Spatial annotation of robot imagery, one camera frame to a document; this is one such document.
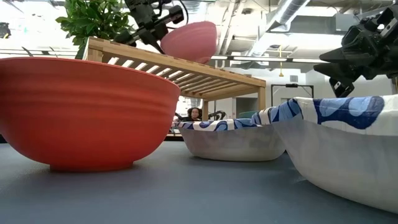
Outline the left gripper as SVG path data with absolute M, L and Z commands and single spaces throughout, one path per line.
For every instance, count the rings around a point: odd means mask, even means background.
M 124 2 L 138 29 L 134 32 L 124 30 L 114 38 L 114 41 L 136 47 L 136 41 L 141 40 L 164 54 L 157 42 L 168 34 L 168 23 L 178 24 L 184 20 L 183 9 L 180 6 L 173 6 L 168 9 L 168 15 L 161 17 L 162 6 L 170 1 L 125 0 Z

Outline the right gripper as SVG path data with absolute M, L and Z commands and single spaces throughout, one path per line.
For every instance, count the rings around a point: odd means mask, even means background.
M 341 40 L 341 47 L 325 52 L 320 60 L 330 62 L 313 66 L 328 77 L 338 98 L 348 96 L 359 78 L 372 80 L 376 76 L 397 76 L 397 4 L 380 14 L 365 17 L 351 26 Z

